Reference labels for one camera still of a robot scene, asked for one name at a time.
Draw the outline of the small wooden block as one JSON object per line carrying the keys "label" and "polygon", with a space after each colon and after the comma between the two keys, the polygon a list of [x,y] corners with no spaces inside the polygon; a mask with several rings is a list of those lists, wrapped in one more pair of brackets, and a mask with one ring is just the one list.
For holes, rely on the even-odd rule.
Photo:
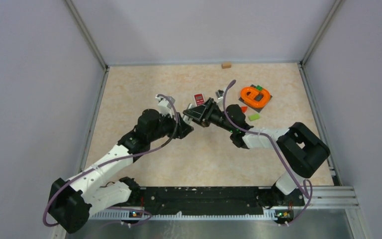
{"label": "small wooden block", "polygon": [[222,69],[229,69],[229,68],[231,68],[232,67],[232,63],[231,62],[223,62],[222,64],[221,64],[221,68]]}

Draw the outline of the light green block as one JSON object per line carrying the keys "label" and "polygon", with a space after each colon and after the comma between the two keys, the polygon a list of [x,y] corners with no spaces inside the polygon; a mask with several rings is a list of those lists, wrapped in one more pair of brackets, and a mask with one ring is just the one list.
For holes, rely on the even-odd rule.
{"label": "light green block", "polygon": [[253,114],[253,115],[248,116],[249,121],[259,120],[260,118],[261,117],[259,114]]}

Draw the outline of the red white remote control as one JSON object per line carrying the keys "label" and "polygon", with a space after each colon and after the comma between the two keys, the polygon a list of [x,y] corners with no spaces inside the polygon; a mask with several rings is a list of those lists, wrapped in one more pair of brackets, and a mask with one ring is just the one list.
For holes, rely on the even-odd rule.
{"label": "red white remote control", "polygon": [[205,99],[204,99],[203,94],[195,94],[193,96],[193,98],[194,98],[196,106],[201,106],[201,105],[203,105],[205,103]]}

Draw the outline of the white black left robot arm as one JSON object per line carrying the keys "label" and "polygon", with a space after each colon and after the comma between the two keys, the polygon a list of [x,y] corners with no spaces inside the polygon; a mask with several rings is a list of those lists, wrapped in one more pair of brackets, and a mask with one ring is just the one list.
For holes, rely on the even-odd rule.
{"label": "white black left robot arm", "polygon": [[81,229],[90,217],[113,205],[133,206],[139,201],[134,182],[118,180],[110,186],[106,182],[121,169],[133,164],[141,156],[155,152],[151,143],[167,136],[169,140],[183,139],[193,131],[191,119],[180,113],[162,114],[146,109],[134,128],[125,134],[100,160],[83,172],[51,186],[49,201],[43,215],[43,224],[50,215],[69,234]]}

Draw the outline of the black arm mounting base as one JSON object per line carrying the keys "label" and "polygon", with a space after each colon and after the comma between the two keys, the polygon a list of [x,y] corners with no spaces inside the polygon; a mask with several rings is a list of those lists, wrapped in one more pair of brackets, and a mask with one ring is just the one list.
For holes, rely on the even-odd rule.
{"label": "black arm mounting base", "polygon": [[274,207],[288,210],[305,204],[298,190],[283,195],[271,187],[141,187],[128,177],[120,181],[132,186],[132,192],[126,202],[116,206],[145,210],[153,216],[261,215]]}

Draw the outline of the red wedge block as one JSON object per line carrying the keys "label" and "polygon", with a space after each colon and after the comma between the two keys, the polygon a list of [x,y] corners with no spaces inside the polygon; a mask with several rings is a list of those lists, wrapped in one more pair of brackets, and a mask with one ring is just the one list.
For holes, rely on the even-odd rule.
{"label": "red wedge block", "polygon": [[242,113],[245,113],[247,111],[248,107],[247,106],[242,106],[241,107],[241,111]]}

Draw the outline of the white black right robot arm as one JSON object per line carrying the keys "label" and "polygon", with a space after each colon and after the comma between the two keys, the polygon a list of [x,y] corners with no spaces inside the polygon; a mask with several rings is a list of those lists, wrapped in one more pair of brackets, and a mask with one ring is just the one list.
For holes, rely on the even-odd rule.
{"label": "white black right robot arm", "polygon": [[238,148],[272,148],[286,170],[273,186],[272,200],[278,205],[290,201],[295,189],[309,197],[309,179],[330,156],[329,147],[301,122],[288,129],[254,128],[246,123],[239,105],[222,111],[212,99],[183,113],[202,127],[214,124],[231,132],[230,139]]}

